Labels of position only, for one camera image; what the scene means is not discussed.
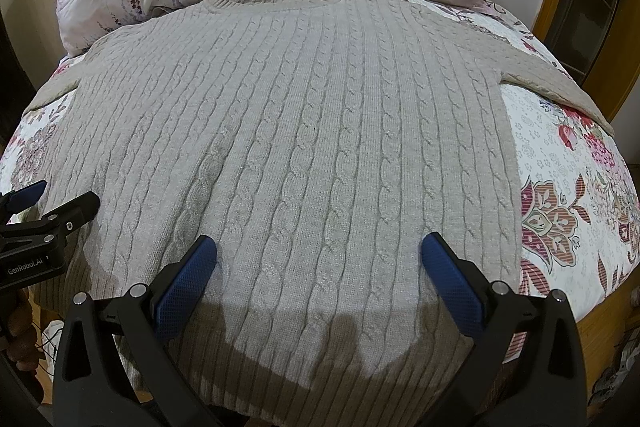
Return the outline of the grey cable-knit sweater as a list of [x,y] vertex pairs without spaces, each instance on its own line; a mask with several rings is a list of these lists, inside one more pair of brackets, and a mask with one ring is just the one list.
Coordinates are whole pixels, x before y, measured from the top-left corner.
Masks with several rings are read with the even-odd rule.
[[602,120],[542,58],[407,0],[204,0],[113,31],[35,97],[73,97],[40,209],[101,201],[36,303],[118,296],[208,235],[218,267],[170,349],[204,401],[412,426],[471,347],[423,237],[518,280],[508,81]]

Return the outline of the white floral quilt bedspread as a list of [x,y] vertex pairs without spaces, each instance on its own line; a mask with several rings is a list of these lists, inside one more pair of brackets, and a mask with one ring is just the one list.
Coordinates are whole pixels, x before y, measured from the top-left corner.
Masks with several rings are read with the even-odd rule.
[[[405,0],[493,35],[567,69],[515,15],[495,2],[490,14]],[[578,321],[613,294],[639,265],[639,199],[614,139],[600,124],[524,88],[501,87],[514,136],[523,196],[521,293],[565,291]],[[1,153],[1,192],[31,184],[44,146],[74,91],[29,112]]]

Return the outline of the wooden bed frame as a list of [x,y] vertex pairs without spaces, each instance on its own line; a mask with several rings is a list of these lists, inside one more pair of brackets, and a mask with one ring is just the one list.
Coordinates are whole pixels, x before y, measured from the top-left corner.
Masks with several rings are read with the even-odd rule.
[[[588,395],[605,369],[613,365],[629,327],[639,325],[639,309],[631,306],[632,291],[638,286],[639,270],[634,270],[620,288],[578,323]],[[639,359],[608,402],[588,407],[587,419],[590,426],[639,425]]]

